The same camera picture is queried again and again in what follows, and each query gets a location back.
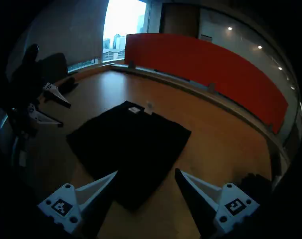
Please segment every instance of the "glass wall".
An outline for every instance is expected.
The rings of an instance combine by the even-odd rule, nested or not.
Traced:
[[[110,0],[103,31],[102,62],[124,59],[127,34],[144,33],[146,3]]]

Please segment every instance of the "red partition panel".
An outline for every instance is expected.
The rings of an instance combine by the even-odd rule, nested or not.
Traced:
[[[288,104],[275,84],[241,56],[210,42],[174,34],[127,35],[125,63],[208,86],[234,100],[277,133]]]

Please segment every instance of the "building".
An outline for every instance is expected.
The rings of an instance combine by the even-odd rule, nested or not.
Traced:
[[[102,62],[116,59],[124,59],[125,50],[123,49],[103,49]]]
[[[115,48],[117,50],[124,50],[125,49],[125,42],[127,40],[126,36],[123,37],[117,37],[116,39],[116,44],[115,44]]]
[[[138,16],[138,25],[136,27],[136,33],[144,33],[144,14],[141,16]]]
[[[110,48],[110,38],[103,39],[102,49]]]
[[[115,49],[115,47],[116,47],[116,45],[117,45],[117,38],[118,38],[118,37],[121,37],[120,34],[114,35],[113,44],[112,44],[112,49]]]

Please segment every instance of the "garment label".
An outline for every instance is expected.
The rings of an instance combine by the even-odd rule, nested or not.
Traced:
[[[129,108],[129,110],[135,114],[140,111],[137,107],[131,107],[131,108]]]

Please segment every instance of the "wooden table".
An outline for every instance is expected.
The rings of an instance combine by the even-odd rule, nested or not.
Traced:
[[[40,105],[42,111],[63,121],[64,127],[42,126],[29,145],[28,180],[40,201],[66,182],[79,187],[93,180],[72,153],[66,135],[126,100],[141,106],[150,101],[154,112],[192,131],[166,179],[136,213],[113,202],[99,238],[198,239],[174,179],[176,167],[217,186],[240,182],[250,172],[271,178],[269,152],[261,134],[234,115],[182,90],[148,78],[106,71],[82,80],[66,99],[72,104],[70,109],[54,102]],[[92,160],[108,159],[100,159],[97,152]]]

